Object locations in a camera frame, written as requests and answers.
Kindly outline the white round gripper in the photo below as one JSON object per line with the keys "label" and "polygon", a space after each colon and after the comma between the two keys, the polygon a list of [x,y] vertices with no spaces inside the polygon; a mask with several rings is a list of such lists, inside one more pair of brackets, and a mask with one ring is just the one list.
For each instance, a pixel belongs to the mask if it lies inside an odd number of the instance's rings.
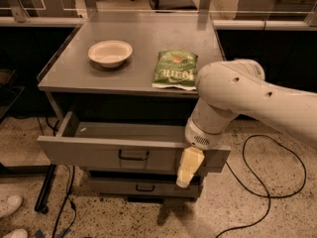
{"label": "white round gripper", "polygon": [[193,147],[182,152],[176,180],[179,187],[189,186],[205,159],[202,150],[214,148],[220,142],[222,133],[237,117],[233,112],[213,107],[203,99],[198,99],[185,126],[185,139]]}

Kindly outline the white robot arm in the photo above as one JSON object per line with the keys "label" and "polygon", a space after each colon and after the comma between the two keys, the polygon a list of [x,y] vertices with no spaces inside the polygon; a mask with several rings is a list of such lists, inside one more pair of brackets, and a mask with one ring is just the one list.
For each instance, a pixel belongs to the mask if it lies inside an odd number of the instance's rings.
{"label": "white robot arm", "polygon": [[180,187],[189,186],[204,153],[219,143],[239,115],[317,147],[317,94],[266,82],[263,68],[254,60],[209,63],[198,70],[195,87],[199,99],[185,127],[190,146],[177,171]]}

